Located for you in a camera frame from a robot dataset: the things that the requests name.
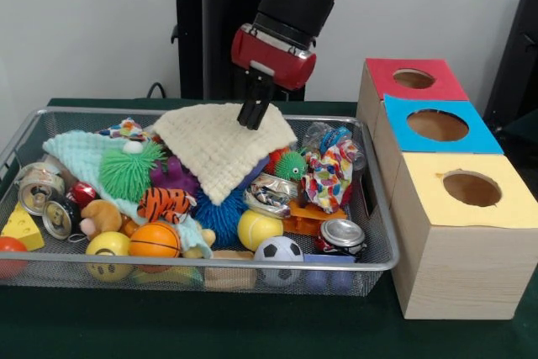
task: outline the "yellow ball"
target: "yellow ball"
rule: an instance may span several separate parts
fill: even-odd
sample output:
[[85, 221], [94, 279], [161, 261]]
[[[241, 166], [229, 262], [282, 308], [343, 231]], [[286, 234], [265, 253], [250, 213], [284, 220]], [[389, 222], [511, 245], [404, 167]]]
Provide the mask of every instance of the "yellow ball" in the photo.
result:
[[251, 251], [256, 251], [262, 241], [284, 234], [284, 225], [280, 219], [270, 218], [247, 210], [241, 216], [237, 226], [241, 243]]
[[[95, 256], [127, 256], [130, 239], [122, 233], [108, 231], [93, 239], [86, 254]], [[93, 277], [103, 282], [117, 282], [125, 279], [133, 266], [128, 264], [86, 264]]]

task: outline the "wire mesh basket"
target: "wire mesh basket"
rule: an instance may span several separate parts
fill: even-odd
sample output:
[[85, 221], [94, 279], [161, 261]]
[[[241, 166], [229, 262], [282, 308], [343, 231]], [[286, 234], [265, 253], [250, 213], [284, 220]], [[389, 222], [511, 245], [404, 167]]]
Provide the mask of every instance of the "wire mesh basket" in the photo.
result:
[[[43, 157], [44, 141], [58, 134], [79, 129], [95, 132], [117, 124], [130, 116], [142, 126], [153, 124], [162, 111], [128, 111], [96, 108], [44, 108], [31, 114], [0, 155], [0, 227], [12, 213], [17, 199], [14, 174], [22, 166]], [[384, 271], [398, 262], [399, 252], [393, 222], [382, 188], [372, 140], [361, 123], [352, 118], [287, 116], [301, 140], [307, 128], [323, 121], [335, 128], [344, 125], [353, 139], [365, 149], [368, 166], [364, 175], [353, 178], [353, 195], [345, 206], [348, 218], [366, 233], [367, 248], [356, 263], [328, 264], [314, 262], [189, 260], [184, 258], [147, 258], [135, 256], [89, 256], [86, 242], [57, 240], [44, 229], [41, 218], [34, 217], [45, 240], [45, 247], [26, 253], [3, 253], [0, 277], [9, 268], [26, 261], [23, 272], [0, 279], [0, 285], [53, 288], [117, 288], [138, 290], [233, 291], [241, 293], [345, 294], [366, 296]], [[314, 237], [285, 234], [298, 242], [304, 253], [314, 253]], [[237, 245], [235, 250], [244, 250]], [[140, 266], [155, 266], [164, 272], [147, 273]], [[119, 282], [102, 282], [90, 272], [126, 271], [130, 274]], [[268, 286], [267, 276], [292, 278], [279, 287]], [[326, 279], [322, 288], [313, 288], [313, 274]], [[349, 287], [342, 288], [345, 279]]]

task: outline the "round hole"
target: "round hole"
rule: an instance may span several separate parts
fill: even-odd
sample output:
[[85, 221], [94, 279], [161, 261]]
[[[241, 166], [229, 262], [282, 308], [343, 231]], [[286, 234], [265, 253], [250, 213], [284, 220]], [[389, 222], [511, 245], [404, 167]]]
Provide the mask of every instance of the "round hole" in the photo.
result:
[[469, 133], [465, 121], [454, 114], [423, 109], [407, 117], [407, 124], [417, 134], [439, 142], [461, 140]]
[[397, 84], [409, 88], [425, 89], [432, 87], [435, 83], [434, 77], [425, 71], [417, 71], [416, 69], [399, 69], [393, 77]]
[[467, 205], [493, 206], [502, 197], [497, 183], [477, 172], [449, 172], [443, 185], [453, 198]]

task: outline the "shape sorter box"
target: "shape sorter box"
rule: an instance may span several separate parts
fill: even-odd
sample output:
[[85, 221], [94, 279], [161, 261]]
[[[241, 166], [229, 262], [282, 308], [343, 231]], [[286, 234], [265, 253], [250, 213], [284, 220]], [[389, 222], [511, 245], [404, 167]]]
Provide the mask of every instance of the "shape sorter box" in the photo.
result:
[[367, 124], [372, 139], [385, 95], [410, 100], [468, 100], [446, 61], [366, 59], [357, 118]]
[[406, 319], [511, 319], [538, 262], [538, 203], [505, 156], [403, 153], [391, 212]]
[[417, 101], [385, 96], [373, 139], [388, 200], [402, 151], [503, 154], [468, 101]]

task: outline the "white wall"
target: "white wall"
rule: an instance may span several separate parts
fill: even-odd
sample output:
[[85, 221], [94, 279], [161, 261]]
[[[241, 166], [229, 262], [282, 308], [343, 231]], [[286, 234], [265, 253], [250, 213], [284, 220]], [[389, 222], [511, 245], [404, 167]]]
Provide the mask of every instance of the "white wall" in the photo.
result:
[[[357, 100], [364, 58], [446, 58], [488, 100], [518, 0], [337, 0], [310, 100]], [[52, 97], [178, 95], [175, 0], [0, 0], [0, 146]]]

